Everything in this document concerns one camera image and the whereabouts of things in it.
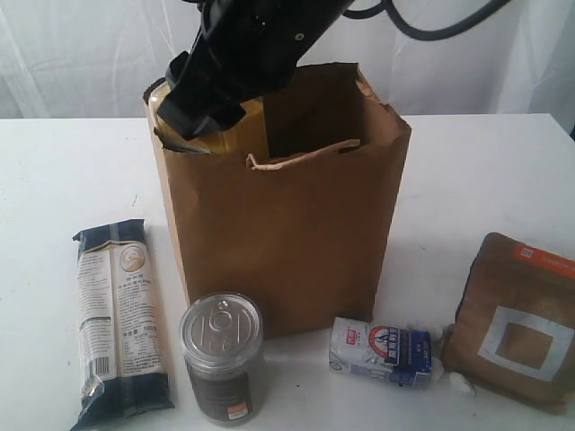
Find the orange label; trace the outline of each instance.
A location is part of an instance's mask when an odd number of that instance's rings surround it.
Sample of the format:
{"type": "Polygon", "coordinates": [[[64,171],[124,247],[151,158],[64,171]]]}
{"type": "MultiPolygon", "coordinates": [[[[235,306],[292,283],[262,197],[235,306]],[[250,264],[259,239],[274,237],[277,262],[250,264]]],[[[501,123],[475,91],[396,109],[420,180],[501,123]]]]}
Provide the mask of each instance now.
{"type": "Polygon", "coordinates": [[[562,258],[556,254],[519,244],[513,255],[520,260],[546,268],[567,277],[575,278],[575,261],[562,258]]]}

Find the white table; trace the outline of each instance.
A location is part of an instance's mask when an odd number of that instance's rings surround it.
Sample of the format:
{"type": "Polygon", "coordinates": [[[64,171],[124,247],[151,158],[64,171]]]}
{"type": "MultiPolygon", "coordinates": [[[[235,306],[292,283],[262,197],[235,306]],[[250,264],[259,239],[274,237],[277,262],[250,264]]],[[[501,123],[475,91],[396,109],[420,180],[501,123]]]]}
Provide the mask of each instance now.
{"type": "MultiPolygon", "coordinates": [[[[483,236],[575,258],[575,144],[548,115],[408,117],[413,127],[384,274],[381,322],[447,324],[483,236]]],[[[78,230],[147,220],[176,410],[118,429],[215,429],[198,411],[177,332],[186,304],[144,119],[0,121],[0,429],[65,430],[79,410],[78,230]]],[[[328,372],[329,331],[266,342],[271,390],[251,430],[575,429],[448,379],[411,391],[328,372]]]]}

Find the brown pouch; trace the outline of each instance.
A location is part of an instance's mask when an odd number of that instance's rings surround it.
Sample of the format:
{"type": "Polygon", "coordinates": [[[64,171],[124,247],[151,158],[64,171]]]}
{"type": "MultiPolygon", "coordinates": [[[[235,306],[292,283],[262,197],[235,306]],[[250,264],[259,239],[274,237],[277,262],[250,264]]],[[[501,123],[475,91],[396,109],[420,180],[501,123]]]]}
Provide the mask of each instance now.
{"type": "Polygon", "coordinates": [[[411,129],[354,64],[298,68],[263,101],[270,160],[152,134],[188,299],[248,295],[267,337],[369,321],[411,129]]]}
{"type": "Polygon", "coordinates": [[[443,352],[448,371],[539,409],[575,394],[575,262],[485,237],[443,352]]]}

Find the can label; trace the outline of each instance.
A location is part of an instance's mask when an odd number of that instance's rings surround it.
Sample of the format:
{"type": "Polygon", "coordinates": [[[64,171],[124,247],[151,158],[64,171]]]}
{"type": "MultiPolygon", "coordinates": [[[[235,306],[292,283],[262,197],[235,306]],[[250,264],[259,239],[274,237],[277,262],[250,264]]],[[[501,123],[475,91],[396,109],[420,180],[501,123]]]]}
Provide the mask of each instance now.
{"type": "Polygon", "coordinates": [[[431,377],[430,336],[425,331],[372,326],[338,317],[332,330],[330,368],[422,387],[431,377]]]}
{"type": "Polygon", "coordinates": [[[188,373],[199,408],[209,418],[233,421],[244,418],[252,412],[247,373],[224,381],[202,379],[195,375],[189,366],[188,373]]]}

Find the metal can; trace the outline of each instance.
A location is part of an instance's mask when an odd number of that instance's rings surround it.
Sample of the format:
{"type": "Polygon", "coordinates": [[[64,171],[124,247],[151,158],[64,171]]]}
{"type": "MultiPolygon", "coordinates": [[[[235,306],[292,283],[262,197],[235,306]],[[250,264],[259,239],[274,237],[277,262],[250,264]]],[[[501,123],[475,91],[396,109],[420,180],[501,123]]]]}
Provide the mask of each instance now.
{"type": "Polygon", "coordinates": [[[199,299],[181,319],[181,345],[200,410],[218,425],[240,425],[263,401],[263,328],[247,297],[199,299]]]}

